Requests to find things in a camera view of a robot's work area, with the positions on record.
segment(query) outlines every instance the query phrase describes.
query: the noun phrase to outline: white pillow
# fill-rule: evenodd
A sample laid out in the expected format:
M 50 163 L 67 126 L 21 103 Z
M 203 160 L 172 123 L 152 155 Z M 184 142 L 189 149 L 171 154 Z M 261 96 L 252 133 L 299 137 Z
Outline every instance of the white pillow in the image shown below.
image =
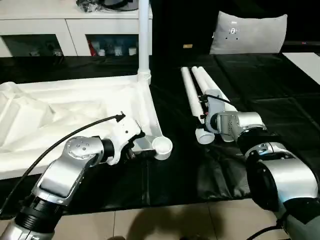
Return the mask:
M 220 11 L 210 54 L 279 53 L 287 17 L 241 18 Z

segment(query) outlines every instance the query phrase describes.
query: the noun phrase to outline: black table cover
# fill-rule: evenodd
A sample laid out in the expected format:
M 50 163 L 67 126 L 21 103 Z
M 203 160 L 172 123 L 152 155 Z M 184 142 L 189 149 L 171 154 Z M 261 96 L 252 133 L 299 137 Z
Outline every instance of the black table cover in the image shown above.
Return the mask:
M 65 214 L 191 204 L 250 197 L 244 158 L 216 137 L 198 144 L 181 67 L 203 66 L 239 111 L 258 112 L 320 176 L 320 85 L 283 55 L 206 55 L 151 59 L 150 90 L 169 159 L 122 160 L 90 169 Z M 136 74 L 138 58 L 0 59 L 0 82 L 30 83 Z M 28 176 L 2 218 L 12 217 L 39 175 Z M 0 181 L 0 204 L 18 178 Z

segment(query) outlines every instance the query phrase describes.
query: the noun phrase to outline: cable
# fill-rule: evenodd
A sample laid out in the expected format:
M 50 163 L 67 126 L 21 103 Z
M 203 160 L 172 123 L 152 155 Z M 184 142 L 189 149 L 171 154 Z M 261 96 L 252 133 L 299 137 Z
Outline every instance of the cable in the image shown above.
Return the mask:
M 19 181 L 16 183 L 16 185 L 13 187 L 13 189 L 11 190 L 11 192 L 9 193 L 9 195 L 6 197 L 1 209 L 0 209 L 0 216 L 2 215 L 6 205 L 8 204 L 8 202 L 10 201 L 11 197 L 13 196 L 14 192 L 17 190 L 17 188 L 19 187 L 19 185 L 25 180 L 25 178 L 29 175 L 29 173 L 35 168 L 35 166 L 48 154 L 50 153 L 54 148 L 56 148 L 59 144 L 63 143 L 65 140 L 69 139 L 70 137 L 72 137 L 73 135 L 88 129 L 94 125 L 112 120 L 112 119 L 116 119 L 117 122 L 119 122 L 121 119 L 123 119 L 125 117 L 124 114 L 122 115 L 114 115 L 114 116 L 110 116 L 110 117 L 106 117 L 103 119 L 100 119 L 98 121 L 92 122 L 88 125 L 85 125 L 73 132 L 71 132 L 70 134 L 68 134 L 67 136 L 64 136 L 63 138 L 61 138 L 59 141 L 57 141 L 55 144 L 53 144 L 51 147 L 49 147 L 47 150 L 45 150 L 38 158 L 37 160 L 34 161 L 34 163 L 24 172 L 24 174 L 22 175 L 22 177 L 19 179 Z
M 255 234 L 253 234 L 251 237 L 249 237 L 247 240 L 253 240 L 255 239 L 256 237 L 260 236 L 261 234 L 264 234 L 266 232 L 269 232 L 269 231 L 272 231 L 272 230 L 278 230 L 278 229 L 281 229 L 281 227 L 279 227 L 278 225 L 276 226 L 269 226 L 269 227 L 266 227 L 258 232 L 256 232 Z
M 219 101 L 225 102 L 226 104 L 230 104 L 231 106 L 234 106 L 230 101 L 225 100 L 225 99 L 223 99 L 223 98 L 221 98 L 221 97 L 213 96 L 213 95 L 210 95 L 210 94 L 205 94 L 204 96 L 205 96 L 205 97 L 212 98 L 212 99 L 217 99 L 217 100 L 219 100 Z

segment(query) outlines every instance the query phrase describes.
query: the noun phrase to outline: tiled floor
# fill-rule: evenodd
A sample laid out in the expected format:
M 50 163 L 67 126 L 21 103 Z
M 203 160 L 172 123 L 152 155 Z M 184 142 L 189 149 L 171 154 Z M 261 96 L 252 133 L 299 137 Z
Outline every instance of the tiled floor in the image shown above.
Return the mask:
M 272 213 L 252 200 L 234 200 L 64 216 L 54 240 L 179 240 L 201 236 L 207 240 L 246 240 L 275 224 Z M 0 232 L 7 222 L 0 221 Z M 282 240 L 283 230 L 265 233 L 257 240 Z

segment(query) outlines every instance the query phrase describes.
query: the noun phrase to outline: white pipe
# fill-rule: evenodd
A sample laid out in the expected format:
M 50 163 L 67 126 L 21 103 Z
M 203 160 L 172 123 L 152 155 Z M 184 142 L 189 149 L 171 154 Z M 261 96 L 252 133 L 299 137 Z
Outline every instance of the white pipe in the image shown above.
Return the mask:
M 229 99 L 227 98 L 227 96 L 224 94 L 224 92 L 220 89 L 220 87 L 213 81 L 213 79 L 211 78 L 211 76 L 207 73 L 207 71 L 200 66 L 198 68 L 198 71 L 200 72 L 200 74 L 202 75 L 202 78 L 205 80 L 206 84 L 208 85 L 209 89 L 212 90 L 219 90 L 221 92 L 221 97 L 224 100 L 229 101 Z M 230 104 L 225 104 L 225 110 L 226 111 L 237 111 L 237 109 L 230 105 Z
M 193 72 L 193 75 L 201 89 L 201 92 L 203 94 L 206 93 L 207 90 L 209 90 L 209 86 L 205 80 L 205 78 L 202 76 L 202 74 L 200 73 L 200 71 L 198 70 L 198 68 L 196 66 L 192 67 L 191 68 L 192 72 Z
M 182 73 L 183 83 L 184 83 L 186 94 L 188 96 L 192 114 L 193 116 L 197 117 L 202 124 L 204 124 L 205 123 L 204 119 L 200 118 L 200 116 L 204 114 L 204 111 L 199 102 L 196 87 L 192 81 L 190 71 L 187 67 L 182 67 L 181 73 Z
M 149 23 L 149 0 L 139 0 L 139 69 L 138 69 L 138 74 L 150 74 L 148 23 Z
M 204 111 L 201 107 L 199 102 L 198 94 L 196 91 L 196 87 L 194 82 L 191 78 L 190 71 L 187 67 L 181 68 L 183 83 L 185 87 L 186 94 L 188 96 L 190 108 L 192 111 L 193 116 L 197 117 L 200 123 L 204 124 L 205 120 L 201 119 L 201 115 L 204 114 Z M 210 144 L 215 140 L 215 134 L 211 132 L 205 131 L 203 128 L 196 128 L 195 129 L 195 136 L 198 143 L 206 145 Z

